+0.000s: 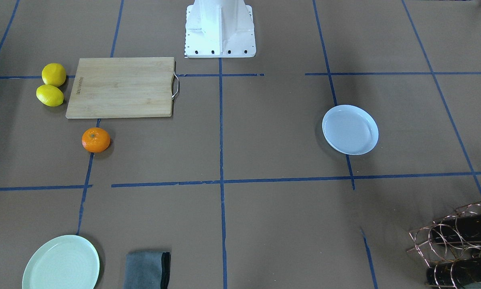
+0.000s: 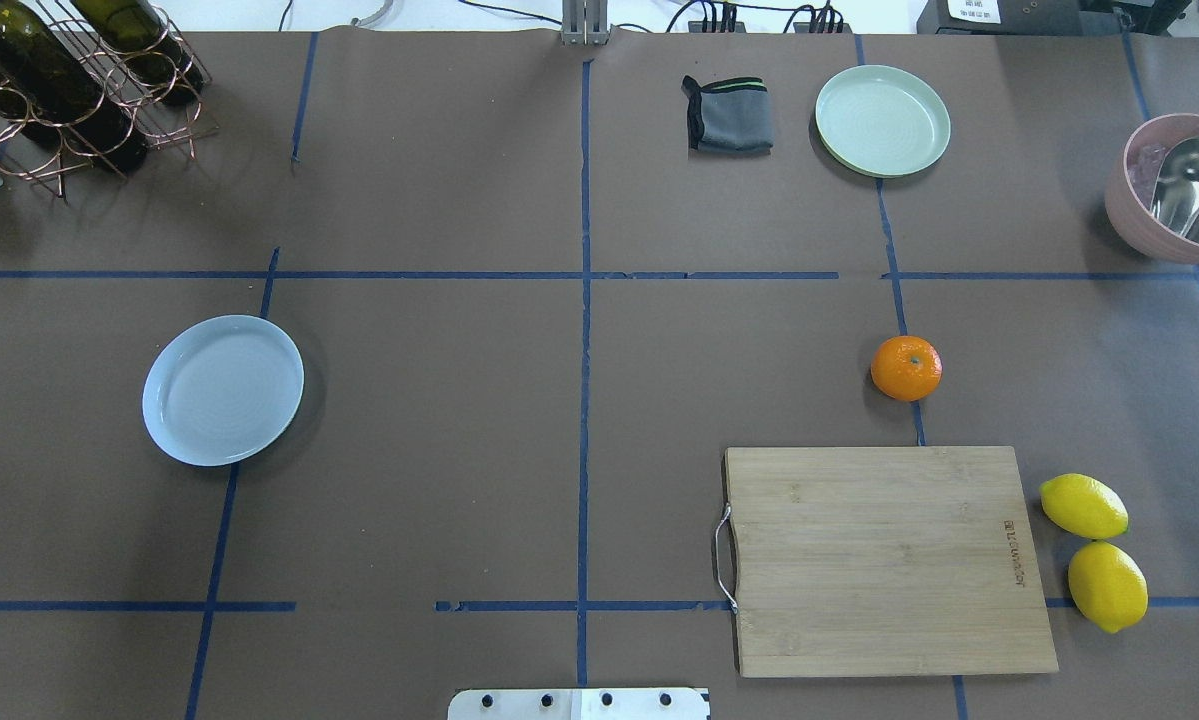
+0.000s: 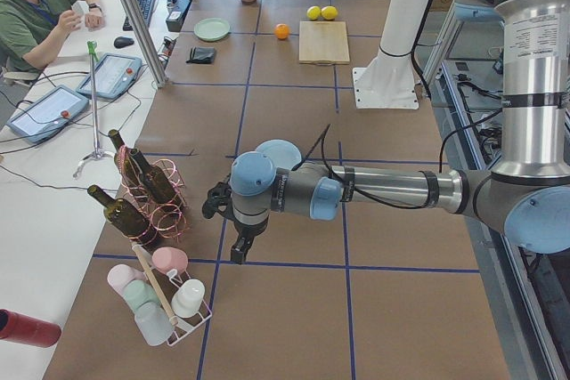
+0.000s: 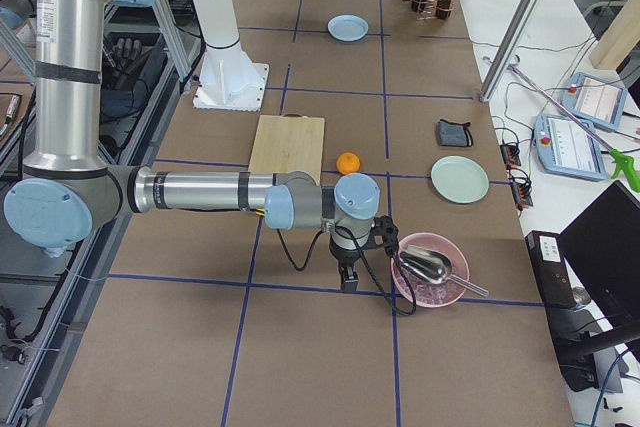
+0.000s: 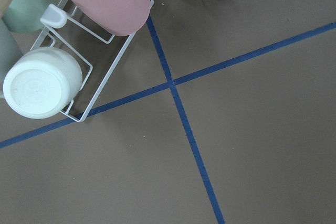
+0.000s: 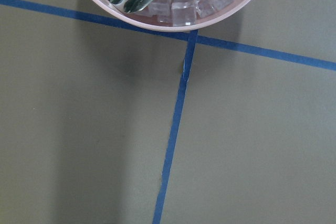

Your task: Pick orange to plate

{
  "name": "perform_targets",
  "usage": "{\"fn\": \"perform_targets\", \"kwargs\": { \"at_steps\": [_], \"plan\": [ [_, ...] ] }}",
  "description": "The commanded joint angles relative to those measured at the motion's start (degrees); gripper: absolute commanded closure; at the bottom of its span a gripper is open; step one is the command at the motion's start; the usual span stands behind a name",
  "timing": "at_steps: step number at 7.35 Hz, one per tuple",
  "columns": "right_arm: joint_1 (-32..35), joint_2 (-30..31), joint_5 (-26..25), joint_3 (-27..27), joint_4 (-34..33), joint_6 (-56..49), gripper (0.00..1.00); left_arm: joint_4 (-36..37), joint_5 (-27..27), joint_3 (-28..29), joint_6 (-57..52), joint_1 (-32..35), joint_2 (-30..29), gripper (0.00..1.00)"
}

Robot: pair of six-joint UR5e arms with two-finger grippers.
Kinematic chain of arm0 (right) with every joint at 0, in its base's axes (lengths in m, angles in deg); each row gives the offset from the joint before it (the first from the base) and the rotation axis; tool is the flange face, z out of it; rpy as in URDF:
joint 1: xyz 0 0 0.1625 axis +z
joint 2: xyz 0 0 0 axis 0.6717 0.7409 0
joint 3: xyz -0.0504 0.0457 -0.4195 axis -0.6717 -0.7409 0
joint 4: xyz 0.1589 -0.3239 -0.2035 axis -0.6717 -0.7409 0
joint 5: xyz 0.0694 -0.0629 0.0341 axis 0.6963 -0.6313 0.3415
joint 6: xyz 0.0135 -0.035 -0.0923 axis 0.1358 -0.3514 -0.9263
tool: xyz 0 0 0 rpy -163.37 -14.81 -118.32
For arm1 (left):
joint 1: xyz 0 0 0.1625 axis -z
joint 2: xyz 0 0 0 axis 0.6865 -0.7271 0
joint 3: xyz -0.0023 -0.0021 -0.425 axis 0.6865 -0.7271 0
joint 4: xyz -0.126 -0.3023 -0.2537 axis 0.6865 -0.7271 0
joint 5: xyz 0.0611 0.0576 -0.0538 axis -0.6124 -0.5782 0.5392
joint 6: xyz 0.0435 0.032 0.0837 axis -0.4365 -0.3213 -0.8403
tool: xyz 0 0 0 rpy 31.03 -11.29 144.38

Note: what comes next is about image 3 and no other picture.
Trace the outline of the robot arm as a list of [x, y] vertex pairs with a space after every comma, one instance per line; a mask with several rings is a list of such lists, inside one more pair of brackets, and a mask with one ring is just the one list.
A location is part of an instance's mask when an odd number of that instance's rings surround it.
[[239, 233], [231, 259], [244, 263], [271, 212], [331, 220], [343, 202], [401, 209], [439, 207], [476, 218], [538, 254], [569, 246], [569, 167], [564, 124], [569, 0], [457, 0], [491, 6], [504, 23], [501, 159], [488, 171], [406, 173], [292, 163], [268, 141], [237, 157], [228, 216]]

